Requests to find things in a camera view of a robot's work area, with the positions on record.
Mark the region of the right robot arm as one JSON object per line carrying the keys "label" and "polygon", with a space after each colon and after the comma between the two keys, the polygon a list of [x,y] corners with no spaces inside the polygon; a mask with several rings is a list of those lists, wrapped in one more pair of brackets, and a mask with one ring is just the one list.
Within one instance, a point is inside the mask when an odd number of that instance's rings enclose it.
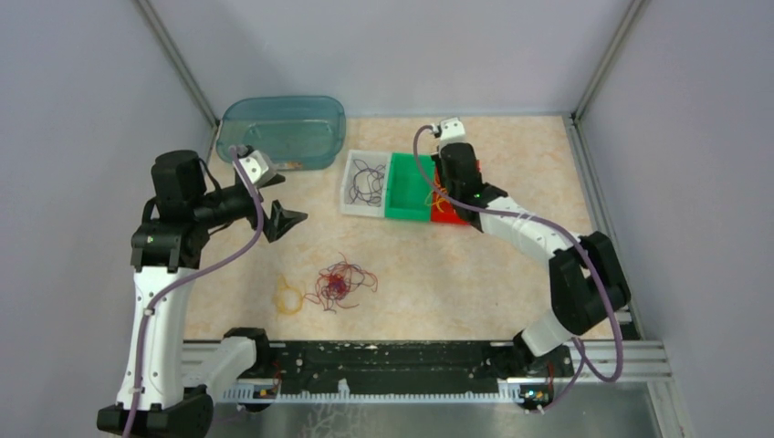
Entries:
{"label": "right robot arm", "polygon": [[575,235],[524,209],[507,192],[484,182],[469,143],[441,146],[432,159],[439,182],[463,221],[547,268],[550,308],[514,338],[519,372],[539,375],[555,348],[629,304],[631,291],[607,235]]}

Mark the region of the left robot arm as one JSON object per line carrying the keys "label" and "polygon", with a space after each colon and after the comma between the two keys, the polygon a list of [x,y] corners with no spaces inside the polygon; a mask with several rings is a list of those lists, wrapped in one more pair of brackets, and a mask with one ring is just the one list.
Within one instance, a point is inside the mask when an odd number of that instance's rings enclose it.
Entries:
{"label": "left robot arm", "polygon": [[207,274],[201,259],[211,236],[246,220],[250,245],[275,242],[306,215],[273,202],[260,190],[282,183],[276,165],[246,145],[230,148],[235,181],[219,184],[190,150],[158,156],[151,176],[155,194],[131,238],[134,318],[123,381],[112,405],[99,410],[97,427],[121,437],[203,437],[214,406],[243,374],[267,375],[274,354],[261,328],[232,328],[214,354],[183,371],[183,333],[195,281]]}

